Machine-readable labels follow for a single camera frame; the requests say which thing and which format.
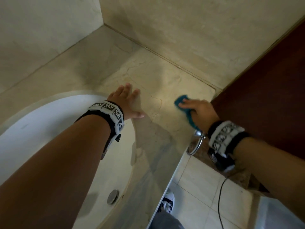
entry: finger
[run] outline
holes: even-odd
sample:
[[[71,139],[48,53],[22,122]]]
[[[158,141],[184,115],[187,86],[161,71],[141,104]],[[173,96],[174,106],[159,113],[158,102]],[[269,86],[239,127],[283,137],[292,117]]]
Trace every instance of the finger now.
[[[127,96],[129,95],[129,92],[130,92],[130,87],[131,87],[130,83],[126,83],[122,93],[120,94],[120,96],[124,97],[124,98],[127,98]]]
[[[123,91],[123,89],[124,89],[124,86],[123,85],[120,85],[118,88],[117,88],[117,90],[114,92],[114,96],[119,96],[121,93],[122,93],[122,91]]]
[[[127,100],[130,104],[132,104],[135,99],[137,98],[137,96],[140,94],[140,90],[139,89],[135,89],[130,96],[127,97]]]
[[[143,112],[133,111],[131,114],[131,118],[143,118],[145,114]]]
[[[180,108],[189,108],[189,109],[196,109],[200,104],[200,100],[183,100],[183,103],[179,104]]]
[[[108,96],[107,100],[113,97],[114,92],[110,93],[110,95]]]

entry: person's right hand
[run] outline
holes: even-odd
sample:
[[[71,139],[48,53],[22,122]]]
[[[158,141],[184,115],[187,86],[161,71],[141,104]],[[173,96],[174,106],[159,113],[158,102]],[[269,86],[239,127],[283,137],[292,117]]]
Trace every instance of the person's right hand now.
[[[203,132],[208,133],[210,126],[219,121],[219,116],[215,112],[212,104],[206,100],[187,100],[179,104],[181,108],[193,109],[191,111],[192,119]]]

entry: gray pants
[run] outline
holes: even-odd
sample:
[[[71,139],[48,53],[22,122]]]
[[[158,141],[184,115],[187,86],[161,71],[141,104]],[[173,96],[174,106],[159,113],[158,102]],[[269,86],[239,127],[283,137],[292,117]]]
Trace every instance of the gray pants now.
[[[150,229],[184,229],[184,227],[174,216],[165,211],[161,211],[156,213]]]

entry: sink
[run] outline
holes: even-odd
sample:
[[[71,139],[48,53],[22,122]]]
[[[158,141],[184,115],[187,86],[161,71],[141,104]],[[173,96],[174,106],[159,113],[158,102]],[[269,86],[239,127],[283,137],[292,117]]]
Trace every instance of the sink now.
[[[0,127],[0,185],[46,143],[78,119],[87,108],[106,98],[100,95],[57,95],[33,104]],[[119,142],[113,141],[100,161],[73,228],[96,228],[116,203],[107,204],[112,190],[122,197],[132,174],[135,130],[125,121]]]

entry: black and white sneaker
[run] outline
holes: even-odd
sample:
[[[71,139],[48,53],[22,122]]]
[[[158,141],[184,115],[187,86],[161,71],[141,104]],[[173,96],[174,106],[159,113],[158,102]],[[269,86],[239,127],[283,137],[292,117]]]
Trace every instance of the black and white sneaker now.
[[[165,196],[157,212],[161,212],[162,210],[164,210],[167,213],[171,214],[174,204],[175,204],[175,196],[173,192],[170,189],[168,189],[165,193]]]

